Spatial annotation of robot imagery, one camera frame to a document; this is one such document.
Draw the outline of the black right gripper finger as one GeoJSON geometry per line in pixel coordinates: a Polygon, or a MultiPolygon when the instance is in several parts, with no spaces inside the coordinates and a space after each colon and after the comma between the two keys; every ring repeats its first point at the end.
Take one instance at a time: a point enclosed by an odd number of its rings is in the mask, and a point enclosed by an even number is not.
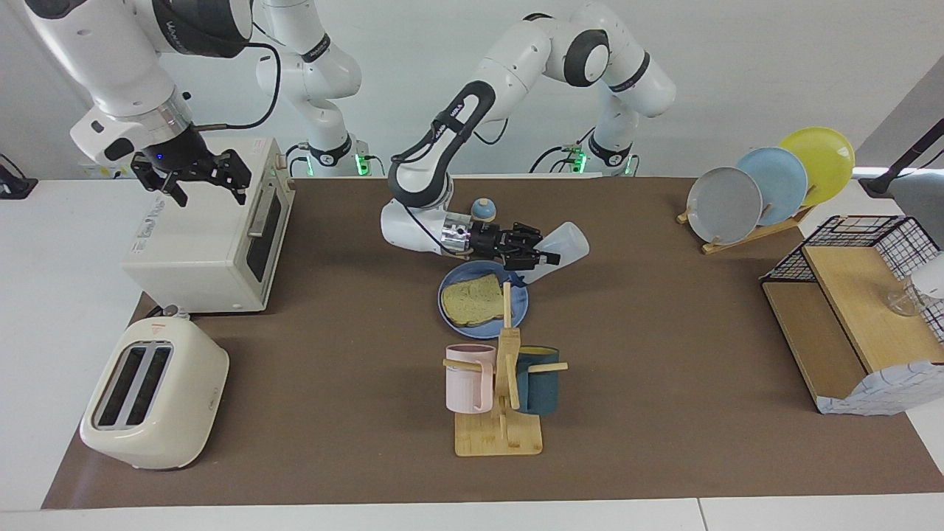
{"type": "Polygon", "coordinates": [[[235,149],[226,149],[213,157],[215,170],[212,184],[232,193],[239,205],[246,204],[246,189],[251,183],[251,171],[235,149]]]}
{"type": "Polygon", "coordinates": [[[145,156],[133,157],[133,173],[147,191],[161,192],[172,198],[179,207],[186,207],[188,195],[178,184],[178,172],[162,177],[145,156]]]}

